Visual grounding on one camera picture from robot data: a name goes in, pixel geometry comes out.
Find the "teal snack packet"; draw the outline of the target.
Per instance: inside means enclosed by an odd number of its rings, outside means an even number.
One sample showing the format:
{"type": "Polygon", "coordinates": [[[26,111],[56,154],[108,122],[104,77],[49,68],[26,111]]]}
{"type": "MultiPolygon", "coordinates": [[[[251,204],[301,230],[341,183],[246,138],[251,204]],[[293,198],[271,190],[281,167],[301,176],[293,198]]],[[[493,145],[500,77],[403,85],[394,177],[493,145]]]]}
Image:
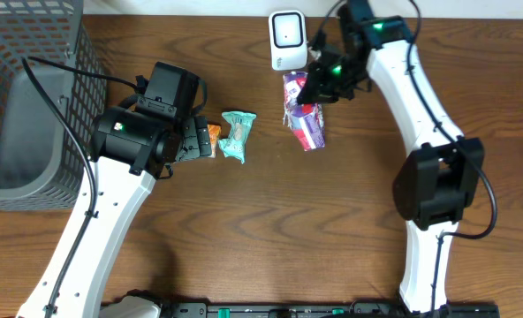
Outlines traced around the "teal snack packet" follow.
{"type": "Polygon", "coordinates": [[[245,163],[245,145],[257,115],[243,111],[226,111],[223,119],[231,125],[228,136],[218,141],[225,157],[233,157],[245,163]]]}

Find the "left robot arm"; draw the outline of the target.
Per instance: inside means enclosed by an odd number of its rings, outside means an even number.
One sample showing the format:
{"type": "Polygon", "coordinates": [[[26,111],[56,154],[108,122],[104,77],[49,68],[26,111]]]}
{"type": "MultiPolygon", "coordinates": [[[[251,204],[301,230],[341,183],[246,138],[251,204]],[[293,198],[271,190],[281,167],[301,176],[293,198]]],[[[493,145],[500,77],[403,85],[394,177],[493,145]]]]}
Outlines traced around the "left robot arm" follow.
{"type": "Polygon", "coordinates": [[[57,248],[19,317],[160,317],[165,305],[136,293],[104,305],[102,296],[125,235],[163,172],[212,153],[197,94],[206,82],[158,62],[133,95],[95,118],[79,196],[57,248]]]}

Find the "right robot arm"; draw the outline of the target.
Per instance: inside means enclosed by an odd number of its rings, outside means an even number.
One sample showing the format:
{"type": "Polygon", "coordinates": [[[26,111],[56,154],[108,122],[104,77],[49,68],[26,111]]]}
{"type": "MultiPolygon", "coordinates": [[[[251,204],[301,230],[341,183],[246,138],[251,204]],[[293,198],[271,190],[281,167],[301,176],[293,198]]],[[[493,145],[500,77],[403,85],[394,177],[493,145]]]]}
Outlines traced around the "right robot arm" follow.
{"type": "Polygon", "coordinates": [[[473,203],[484,148],[468,139],[440,103],[423,71],[416,42],[400,16],[378,18],[367,1],[338,1],[343,51],[331,48],[323,30],[308,44],[313,62],[296,97],[300,104],[351,100],[360,83],[377,86],[398,125],[406,160],[392,184],[392,196],[406,223],[406,263],[398,303],[370,304],[368,316],[475,317],[497,315],[494,307],[452,306],[445,292],[454,238],[464,211],[473,203]]]}

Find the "orange white snack packet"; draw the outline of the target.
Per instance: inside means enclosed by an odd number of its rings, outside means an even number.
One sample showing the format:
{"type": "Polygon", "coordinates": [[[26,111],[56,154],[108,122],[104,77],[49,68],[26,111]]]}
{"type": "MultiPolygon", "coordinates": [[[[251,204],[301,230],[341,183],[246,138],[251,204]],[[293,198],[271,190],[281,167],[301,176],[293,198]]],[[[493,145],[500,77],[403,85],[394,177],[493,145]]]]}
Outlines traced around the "orange white snack packet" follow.
{"type": "Polygon", "coordinates": [[[211,155],[209,156],[209,158],[216,157],[217,143],[218,143],[221,131],[222,131],[222,127],[220,125],[208,124],[208,134],[209,134],[209,140],[210,140],[210,146],[211,146],[211,155]]]}

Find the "purple red snack bag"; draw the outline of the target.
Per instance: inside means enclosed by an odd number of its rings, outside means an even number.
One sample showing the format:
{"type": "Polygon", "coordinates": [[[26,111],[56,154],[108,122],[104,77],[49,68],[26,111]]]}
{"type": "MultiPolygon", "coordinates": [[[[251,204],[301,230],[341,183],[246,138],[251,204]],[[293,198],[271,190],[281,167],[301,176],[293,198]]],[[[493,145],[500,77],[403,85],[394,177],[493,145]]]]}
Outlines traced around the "purple red snack bag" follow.
{"type": "Polygon", "coordinates": [[[289,72],[284,81],[284,125],[287,125],[305,151],[325,147],[322,105],[298,104],[297,97],[307,81],[306,72],[289,72]]]}

